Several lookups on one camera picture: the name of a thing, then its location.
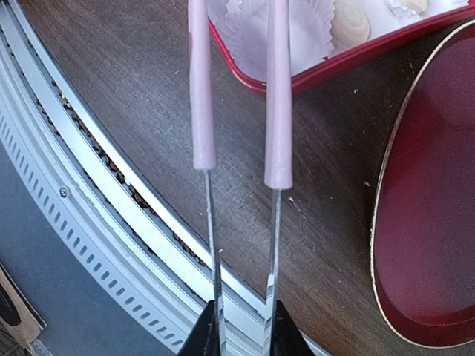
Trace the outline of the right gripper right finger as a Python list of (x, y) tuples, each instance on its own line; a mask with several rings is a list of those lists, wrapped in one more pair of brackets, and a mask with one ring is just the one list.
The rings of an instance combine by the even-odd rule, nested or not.
[(272, 356), (313, 356), (281, 300), (276, 301), (272, 327)]

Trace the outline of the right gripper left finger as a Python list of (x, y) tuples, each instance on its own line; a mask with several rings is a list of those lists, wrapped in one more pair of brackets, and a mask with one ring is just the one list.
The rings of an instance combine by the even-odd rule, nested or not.
[(215, 301), (206, 304), (177, 356), (220, 356)]

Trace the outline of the pink tongs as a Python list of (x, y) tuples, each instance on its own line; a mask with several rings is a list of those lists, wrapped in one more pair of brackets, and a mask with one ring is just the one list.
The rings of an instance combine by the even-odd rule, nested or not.
[[(218, 349), (226, 352), (223, 292), (218, 240), (214, 234), (214, 200), (210, 171), (217, 164), (212, 110), (209, 20), (205, 1), (188, 2), (189, 98), (194, 168), (206, 185), (206, 214), (214, 280), (214, 322)], [(272, 189), (270, 270), (266, 286), (263, 354), (273, 353), (278, 299), (282, 192), (292, 187), (292, 85), (290, 71), (289, 2), (270, 1), (267, 29), (266, 148), (264, 182)]]

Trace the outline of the red tin box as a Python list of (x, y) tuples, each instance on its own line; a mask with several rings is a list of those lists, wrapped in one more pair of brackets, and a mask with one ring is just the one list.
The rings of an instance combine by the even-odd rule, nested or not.
[[(303, 93), (316, 85), (351, 70), (377, 56), (392, 49), (398, 48), (414, 39), (435, 32), (443, 27), (450, 26), (474, 15), (474, 8), (471, 10), (457, 10), (453, 15), (444, 15), (441, 19), (430, 19), (413, 27), (406, 27), (390, 35), (383, 36), (377, 40), (368, 42), (353, 50), (348, 50), (336, 57), (332, 57), (321, 64), (313, 67), (297, 76), (292, 75), (292, 91), (295, 94)], [(224, 51), (224, 47), (217, 40), (217, 31), (210, 19), (210, 30), (220, 52), (234, 76), (257, 95), (264, 95), (266, 92), (266, 81), (256, 82), (245, 79), (243, 75), (231, 66), (230, 58)]]

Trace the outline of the white spiral chocolate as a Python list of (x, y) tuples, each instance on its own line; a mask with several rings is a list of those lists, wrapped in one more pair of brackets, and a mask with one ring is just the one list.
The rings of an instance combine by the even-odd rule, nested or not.
[(426, 12), (428, 10), (428, 0), (404, 0), (404, 5), (414, 11), (416, 14)]
[(331, 31), (343, 45), (356, 47), (370, 37), (370, 22), (366, 13), (355, 1), (334, 1), (335, 11)]

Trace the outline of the white spiral chocolate front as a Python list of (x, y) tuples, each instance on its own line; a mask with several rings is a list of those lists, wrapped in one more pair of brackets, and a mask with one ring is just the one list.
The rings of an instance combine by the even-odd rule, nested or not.
[(414, 11), (416, 14), (426, 12), (428, 10), (428, 0), (404, 0), (404, 5)]

